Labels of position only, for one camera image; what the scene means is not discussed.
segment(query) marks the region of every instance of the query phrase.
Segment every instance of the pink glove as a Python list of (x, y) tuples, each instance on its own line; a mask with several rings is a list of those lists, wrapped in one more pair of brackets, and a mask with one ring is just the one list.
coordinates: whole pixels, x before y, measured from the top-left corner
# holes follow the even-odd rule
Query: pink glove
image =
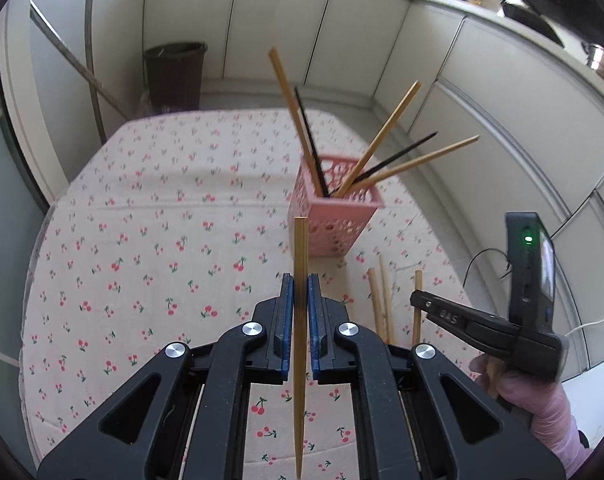
[[(476, 357), (469, 364), (479, 373), (476, 382), (488, 389), (486, 375), (487, 354)], [(591, 454), (580, 443), (577, 424), (571, 415), (571, 405), (560, 383), (547, 383), (515, 370), (505, 372), (495, 385), (500, 396), (533, 414), (531, 432), (560, 459), (566, 477), (570, 478)]]

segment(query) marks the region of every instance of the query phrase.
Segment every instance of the tablecloth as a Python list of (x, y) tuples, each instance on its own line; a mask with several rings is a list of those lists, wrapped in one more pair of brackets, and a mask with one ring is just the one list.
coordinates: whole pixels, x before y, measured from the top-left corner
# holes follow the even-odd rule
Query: tablecloth
[[(310, 110), (321, 153), (366, 145)], [(167, 343), (215, 341), (277, 296), (292, 271), (287, 210), (300, 147), (286, 110), (192, 112), (127, 123), (57, 202), (34, 256), (20, 356), (25, 424), (37, 462)], [(394, 333), (409, 346), (415, 268), (424, 288), (468, 304), (458, 277), (398, 178), (345, 258), (313, 259), (324, 296), (374, 327), (366, 271), (383, 251)], [(423, 322), (468, 372), (477, 351)], [(244, 477), (295, 477), (292, 388), (252, 386)], [(358, 478), (348, 385), (309, 379), (305, 479)]]

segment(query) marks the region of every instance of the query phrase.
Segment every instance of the trash can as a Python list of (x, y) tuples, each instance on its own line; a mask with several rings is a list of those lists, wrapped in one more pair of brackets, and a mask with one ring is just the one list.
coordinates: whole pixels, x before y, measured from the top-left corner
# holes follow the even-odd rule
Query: trash can
[(144, 52), (151, 106), (166, 114), (200, 109), (206, 43), (169, 43)]

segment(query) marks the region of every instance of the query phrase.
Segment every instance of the blue gripper pad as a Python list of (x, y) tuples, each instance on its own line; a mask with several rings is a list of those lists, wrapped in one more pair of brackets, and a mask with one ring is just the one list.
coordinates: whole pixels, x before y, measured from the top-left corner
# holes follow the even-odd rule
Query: blue gripper pad
[(308, 311), (308, 335), (309, 350), (311, 354), (311, 372), (314, 380), (318, 380), (320, 374), (320, 333), (318, 329), (317, 309), (322, 308), (322, 293), (320, 292), (320, 280), (317, 274), (308, 277), (307, 289), (307, 311)]
[(280, 300), (284, 301), (285, 323), (282, 332), (282, 378), (288, 379), (288, 370), (291, 364), (291, 334), (293, 326), (293, 278), (287, 272), (282, 276), (282, 290)]

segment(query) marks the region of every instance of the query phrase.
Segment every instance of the table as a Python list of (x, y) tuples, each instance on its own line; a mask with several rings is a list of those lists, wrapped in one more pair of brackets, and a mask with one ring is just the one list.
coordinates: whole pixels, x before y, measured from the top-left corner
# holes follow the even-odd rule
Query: table
[[(335, 117), (308, 114), (321, 153), (364, 152)], [(134, 121), (92, 158), (55, 205), (25, 298), (20, 390), (37, 463), (167, 343), (215, 341), (278, 295), (292, 271), (287, 210), (299, 163), (292, 121), (277, 109)], [(426, 290), (468, 300), (400, 180), (380, 189), (386, 207), (349, 254), (309, 267), (324, 296), (373, 328), (366, 271), (384, 251), (394, 333), (409, 346), (415, 268)], [(430, 322), (422, 335), (466, 371), (478, 355)], [(295, 478), (291, 399), (289, 383), (252, 387), (247, 480)], [(303, 478), (358, 478), (348, 385), (308, 381), (305, 438)]]

